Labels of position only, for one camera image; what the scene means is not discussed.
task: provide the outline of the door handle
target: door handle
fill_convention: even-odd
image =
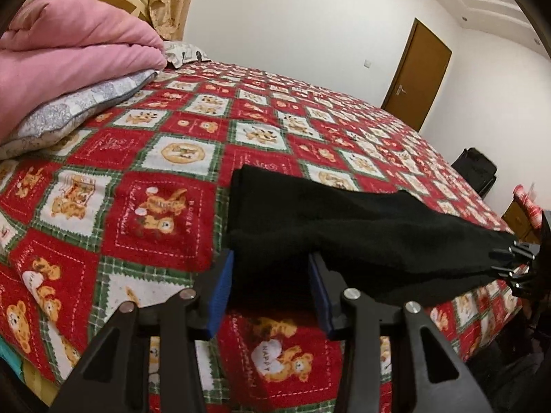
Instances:
[[[406,95],[408,94],[408,92],[404,90],[404,87],[402,87],[402,84],[398,86],[398,90],[396,90],[396,96],[400,96],[400,93],[406,93]]]

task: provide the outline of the white patterned pillow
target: white patterned pillow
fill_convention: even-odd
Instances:
[[[133,96],[157,74],[156,70],[139,71],[43,104],[0,144],[0,160],[54,145],[88,118]]]
[[[166,60],[176,69],[192,62],[211,62],[205,51],[191,43],[167,40],[164,44]]]

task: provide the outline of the blue gripper pad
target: blue gripper pad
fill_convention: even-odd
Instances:
[[[233,251],[228,251],[224,269],[220,273],[218,282],[211,295],[210,302],[208,303],[208,323],[207,330],[210,338],[218,332],[222,318],[226,312],[226,306],[228,305],[228,298],[231,291],[231,279],[233,275]]]
[[[318,317],[318,325],[320,329],[329,337],[333,333],[333,325],[331,323],[331,304],[329,296],[323,285],[321,275],[316,264],[313,262],[312,256],[309,256],[308,275],[310,280],[310,291],[314,304],[316,306],[316,317]]]

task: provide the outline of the folded black garment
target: folded black garment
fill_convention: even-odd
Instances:
[[[230,302],[308,304],[309,252],[374,299],[434,306],[492,277],[488,253],[515,237],[435,212],[406,191],[372,194],[243,166],[233,172],[226,246]]]

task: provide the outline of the wooden cabinet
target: wooden cabinet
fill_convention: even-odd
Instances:
[[[532,227],[522,205],[513,200],[501,218],[521,241],[539,244],[538,232]]]

